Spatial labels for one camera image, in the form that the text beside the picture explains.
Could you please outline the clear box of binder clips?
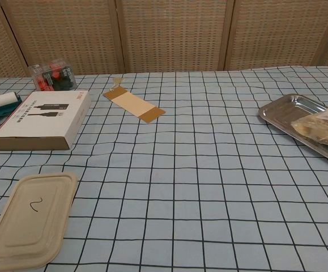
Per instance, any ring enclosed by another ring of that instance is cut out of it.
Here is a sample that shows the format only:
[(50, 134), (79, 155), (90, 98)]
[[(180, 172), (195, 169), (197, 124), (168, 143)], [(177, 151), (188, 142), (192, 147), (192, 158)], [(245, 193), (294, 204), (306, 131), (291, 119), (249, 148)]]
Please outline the clear box of binder clips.
[(68, 91), (77, 86), (72, 68), (65, 62), (32, 65), (29, 71), (38, 91)]

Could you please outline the woven bamboo folding screen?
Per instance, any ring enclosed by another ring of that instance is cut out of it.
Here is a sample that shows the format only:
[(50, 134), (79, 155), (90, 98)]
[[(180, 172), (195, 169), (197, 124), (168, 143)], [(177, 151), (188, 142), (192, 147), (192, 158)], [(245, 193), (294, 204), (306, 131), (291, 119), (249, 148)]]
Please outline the woven bamboo folding screen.
[(0, 77), (328, 65), (328, 0), (0, 0)]

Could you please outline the tan bookmark with tassel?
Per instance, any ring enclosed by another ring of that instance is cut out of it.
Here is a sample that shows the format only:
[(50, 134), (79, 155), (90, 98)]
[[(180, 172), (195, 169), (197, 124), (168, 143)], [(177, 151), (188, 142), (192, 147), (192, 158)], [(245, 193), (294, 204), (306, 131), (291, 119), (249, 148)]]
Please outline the tan bookmark with tassel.
[(123, 78), (114, 78), (112, 88), (104, 93), (104, 97), (128, 111), (145, 123), (150, 123), (165, 114), (165, 110), (141, 99), (121, 86)]

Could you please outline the rectangular metal tray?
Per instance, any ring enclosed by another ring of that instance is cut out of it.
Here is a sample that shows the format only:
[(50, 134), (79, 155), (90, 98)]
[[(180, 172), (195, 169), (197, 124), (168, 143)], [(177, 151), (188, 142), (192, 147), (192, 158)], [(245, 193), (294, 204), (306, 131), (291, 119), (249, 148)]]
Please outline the rectangular metal tray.
[(288, 94), (267, 105), (262, 106), (258, 114), (265, 121), (290, 135), (312, 150), (328, 158), (328, 146), (308, 139), (291, 126), (291, 122), (304, 116), (323, 112), (327, 106), (303, 95)]

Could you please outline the white flat product box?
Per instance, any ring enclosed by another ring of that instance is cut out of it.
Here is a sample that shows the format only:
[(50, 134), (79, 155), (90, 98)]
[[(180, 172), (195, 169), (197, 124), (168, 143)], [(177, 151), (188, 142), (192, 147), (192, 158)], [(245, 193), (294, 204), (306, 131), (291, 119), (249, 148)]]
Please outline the white flat product box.
[(87, 90), (32, 92), (0, 125), (0, 151), (70, 149), (90, 105)]

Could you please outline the blue checked tablecloth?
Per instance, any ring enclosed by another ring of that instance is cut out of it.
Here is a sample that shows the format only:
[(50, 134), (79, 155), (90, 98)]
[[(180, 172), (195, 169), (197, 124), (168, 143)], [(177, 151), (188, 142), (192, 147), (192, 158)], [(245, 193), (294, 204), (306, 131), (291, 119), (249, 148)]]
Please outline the blue checked tablecloth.
[(132, 73), (165, 114), (145, 123), (79, 75), (91, 106), (68, 151), (0, 151), (0, 213), (16, 182), (72, 172), (59, 255), (29, 272), (328, 272), (328, 159), (258, 116), (286, 94), (328, 105), (328, 67)]

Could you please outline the beige pulp container lid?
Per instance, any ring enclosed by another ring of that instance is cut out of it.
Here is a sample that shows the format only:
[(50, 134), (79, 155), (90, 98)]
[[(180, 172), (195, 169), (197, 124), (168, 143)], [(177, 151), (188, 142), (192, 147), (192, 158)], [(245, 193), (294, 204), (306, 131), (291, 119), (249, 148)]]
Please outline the beige pulp container lid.
[(37, 269), (57, 256), (77, 184), (65, 172), (16, 183), (0, 216), (0, 272)]

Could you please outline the bread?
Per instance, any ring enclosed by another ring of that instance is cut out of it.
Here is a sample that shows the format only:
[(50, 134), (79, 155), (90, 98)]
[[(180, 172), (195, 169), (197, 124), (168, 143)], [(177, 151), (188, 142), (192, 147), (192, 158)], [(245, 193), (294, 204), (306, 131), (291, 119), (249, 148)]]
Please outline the bread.
[(302, 136), (328, 145), (328, 108), (292, 121), (291, 126)]

